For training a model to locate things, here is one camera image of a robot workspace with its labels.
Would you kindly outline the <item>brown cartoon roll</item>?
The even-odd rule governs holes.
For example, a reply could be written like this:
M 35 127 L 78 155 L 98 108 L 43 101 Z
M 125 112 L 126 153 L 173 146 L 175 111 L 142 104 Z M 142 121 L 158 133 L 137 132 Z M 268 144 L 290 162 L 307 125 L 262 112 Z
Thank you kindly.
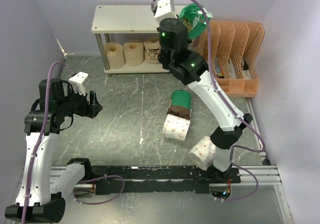
M 160 42 L 158 40 L 147 40 L 143 42 L 144 45 L 144 60 L 150 64 L 158 64 L 158 56 L 161 52 Z

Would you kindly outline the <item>plain brown roll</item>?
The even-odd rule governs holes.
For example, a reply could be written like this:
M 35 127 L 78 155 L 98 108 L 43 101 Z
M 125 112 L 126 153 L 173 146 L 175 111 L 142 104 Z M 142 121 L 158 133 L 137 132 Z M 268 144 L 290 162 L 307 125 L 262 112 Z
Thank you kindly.
M 110 69 L 118 70 L 125 65 L 123 46 L 117 42 L 108 42 L 104 45 Z
M 144 44 L 142 42 L 125 42 L 123 53 L 127 65 L 138 66 L 144 61 Z

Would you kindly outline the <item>green brown roll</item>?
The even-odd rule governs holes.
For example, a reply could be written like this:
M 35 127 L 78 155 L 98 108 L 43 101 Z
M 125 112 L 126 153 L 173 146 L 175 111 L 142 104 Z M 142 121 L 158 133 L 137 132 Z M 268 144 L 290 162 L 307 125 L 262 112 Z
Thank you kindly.
M 171 94 L 166 114 L 189 120 L 191 118 L 191 105 L 192 96 L 188 91 L 183 89 L 175 90 Z

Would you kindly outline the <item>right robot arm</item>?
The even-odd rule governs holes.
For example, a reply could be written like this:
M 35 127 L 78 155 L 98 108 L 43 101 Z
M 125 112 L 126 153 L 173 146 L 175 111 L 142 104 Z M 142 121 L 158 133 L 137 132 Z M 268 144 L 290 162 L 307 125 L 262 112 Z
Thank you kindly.
M 219 124 L 210 136 L 216 146 L 212 177 L 216 182 L 223 183 L 230 176 L 231 148 L 253 117 L 250 113 L 243 113 L 232 103 L 217 82 L 212 80 L 207 61 L 188 48 L 191 43 L 188 29 L 180 19 L 165 18 L 160 21 L 157 30 L 161 47 L 159 62 L 195 92 Z

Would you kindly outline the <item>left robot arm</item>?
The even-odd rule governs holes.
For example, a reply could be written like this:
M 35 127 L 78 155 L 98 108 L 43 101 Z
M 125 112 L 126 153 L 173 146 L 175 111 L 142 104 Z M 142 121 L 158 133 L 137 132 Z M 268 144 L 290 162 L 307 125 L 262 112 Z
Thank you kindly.
M 64 172 L 51 182 L 54 146 L 66 117 L 95 118 L 103 107 L 95 91 L 86 91 L 84 74 L 69 80 L 54 78 L 46 95 L 47 80 L 39 84 L 39 98 L 24 119 L 26 160 L 20 191 L 5 218 L 20 222 L 58 223 L 63 218 L 66 199 L 78 182 L 89 183 L 94 176 L 88 158 L 72 158 Z

